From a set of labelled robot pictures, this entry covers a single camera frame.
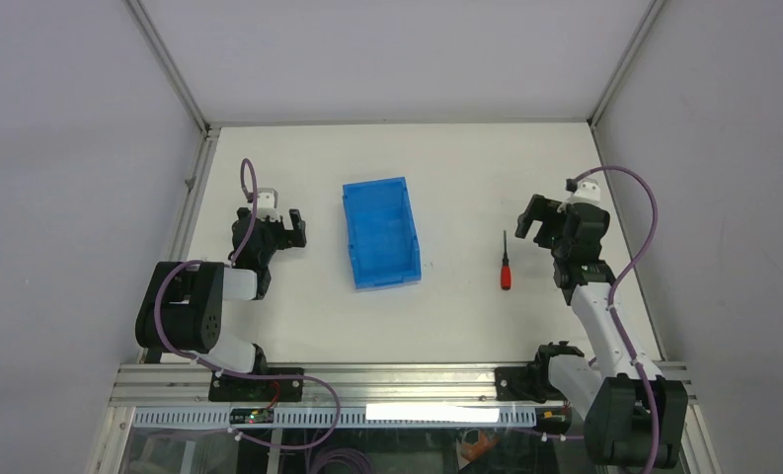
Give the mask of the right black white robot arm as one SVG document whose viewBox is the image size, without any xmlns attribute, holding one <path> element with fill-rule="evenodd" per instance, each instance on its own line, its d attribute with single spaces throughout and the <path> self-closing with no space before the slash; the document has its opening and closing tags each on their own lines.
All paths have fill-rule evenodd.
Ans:
<svg viewBox="0 0 783 474">
<path fill-rule="evenodd" d="M 584 421 L 589 459 L 599 465 L 672 469 L 679 460 L 688 394 L 629 334 L 615 300 L 618 279 L 600 257 L 609 213 L 588 202 L 533 196 L 518 217 L 516 237 L 540 225 L 533 241 L 550 251 L 554 281 L 582 324 L 594 362 L 567 342 L 538 348 L 513 392 L 537 402 L 560 397 Z"/>
</svg>

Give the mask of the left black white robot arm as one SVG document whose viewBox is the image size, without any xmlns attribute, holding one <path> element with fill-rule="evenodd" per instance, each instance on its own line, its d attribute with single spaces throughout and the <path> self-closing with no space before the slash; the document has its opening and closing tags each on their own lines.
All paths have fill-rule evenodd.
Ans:
<svg viewBox="0 0 783 474">
<path fill-rule="evenodd" d="M 251 208 L 240 207 L 231 232 L 233 249 L 226 264 L 156 264 L 134 333 L 144 349 L 181 356 L 232 376 L 232 389 L 246 401 L 257 401 L 270 387 L 265 353 L 222 328 L 223 303 L 264 299 L 275 253 L 305 247 L 306 222 L 297 208 L 283 217 L 275 208 L 254 215 Z"/>
</svg>

